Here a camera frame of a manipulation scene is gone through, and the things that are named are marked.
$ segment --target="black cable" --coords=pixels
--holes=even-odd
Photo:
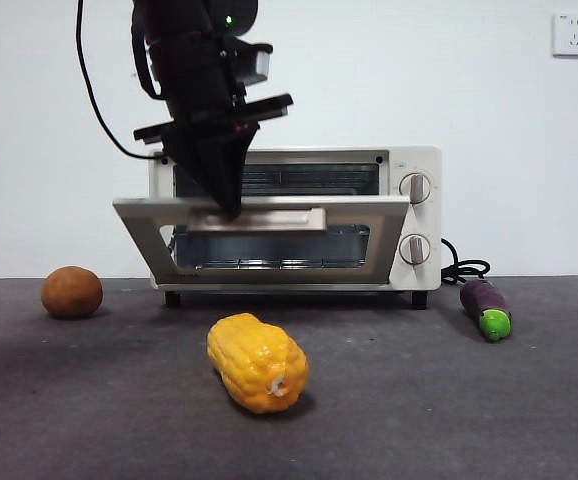
[[[448,285],[456,285],[458,282],[466,283],[465,276],[476,276],[484,278],[484,276],[491,270],[491,265],[484,260],[458,260],[458,252],[455,247],[444,238],[442,239],[453,257],[453,264],[442,269],[442,282]]]
[[[91,102],[91,106],[93,107],[93,111],[96,114],[96,118],[98,119],[100,126],[105,131],[107,136],[111,139],[113,144],[116,147],[118,147],[118,149],[125,155],[128,155],[133,158],[140,158],[142,160],[159,160],[161,158],[165,158],[166,155],[164,154],[157,156],[148,156],[130,152],[120,144],[120,142],[116,139],[116,137],[114,137],[113,133],[111,133],[111,130],[109,130],[109,127],[102,118],[102,114],[98,109],[98,104],[96,103],[96,98],[93,94],[93,87],[91,86],[91,80],[89,79],[89,74],[87,73],[87,66],[85,65],[85,56],[82,51],[82,5],[83,0],[78,0],[78,14],[76,19],[76,48],[78,50],[78,61],[80,62],[80,69],[82,70],[82,76],[84,77],[85,84],[87,85],[87,93],[89,94],[89,101]]]

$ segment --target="oven control knob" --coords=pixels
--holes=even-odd
[[[412,204],[424,202],[431,193],[431,182],[424,173],[410,173],[400,182],[400,195],[409,195]]]
[[[431,245],[422,235],[409,235],[400,242],[400,256],[409,265],[420,265],[429,259]]]

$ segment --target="gray table surface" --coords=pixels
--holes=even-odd
[[[480,337],[456,287],[405,296],[184,297],[105,280],[58,321],[0,280],[0,479],[578,479],[578,278],[501,278],[514,334]],[[206,355],[219,318],[282,326],[311,377],[249,414]]]

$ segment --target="oven glass window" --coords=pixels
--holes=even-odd
[[[274,195],[378,195],[380,167],[368,163],[245,165],[242,194]],[[174,167],[178,197],[202,196],[200,187],[182,168]]]
[[[360,268],[370,229],[331,225],[324,233],[207,235],[178,226],[170,244],[182,268],[304,269]]]

